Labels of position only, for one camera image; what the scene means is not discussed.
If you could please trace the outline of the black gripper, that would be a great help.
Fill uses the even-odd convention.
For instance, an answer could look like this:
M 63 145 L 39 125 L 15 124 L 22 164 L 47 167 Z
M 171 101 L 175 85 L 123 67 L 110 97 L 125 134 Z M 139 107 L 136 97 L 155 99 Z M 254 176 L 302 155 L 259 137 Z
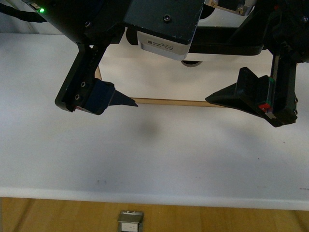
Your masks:
M 306 0 L 28 0 L 27 5 L 76 44 L 116 43 L 130 28 L 171 42 L 192 42 L 205 7 L 245 16 L 230 46 L 277 43 L 296 62 L 309 60 Z

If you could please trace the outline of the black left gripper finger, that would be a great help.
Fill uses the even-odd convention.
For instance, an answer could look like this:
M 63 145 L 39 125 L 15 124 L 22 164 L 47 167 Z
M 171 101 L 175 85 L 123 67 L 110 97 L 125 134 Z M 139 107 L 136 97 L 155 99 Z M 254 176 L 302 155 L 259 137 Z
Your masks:
M 78 109 L 94 115 L 101 115 L 109 106 L 138 106 L 132 98 L 117 91 L 113 83 L 95 77 L 106 46 L 80 44 L 78 48 L 77 57 L 56 96 L 56 106 L 69 112 Z

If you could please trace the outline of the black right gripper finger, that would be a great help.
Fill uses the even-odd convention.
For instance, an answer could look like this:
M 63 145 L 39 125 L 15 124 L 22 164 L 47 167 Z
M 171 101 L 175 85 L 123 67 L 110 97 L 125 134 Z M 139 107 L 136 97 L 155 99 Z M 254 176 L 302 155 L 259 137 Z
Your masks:
M 295 61 L 289 56 L 275 55 L 270 76 L 258 77 L 243 67 L 236 83 L 205 100 L 263 118 L 273 127 L 293 124 L 297 119 L 295 74 Z

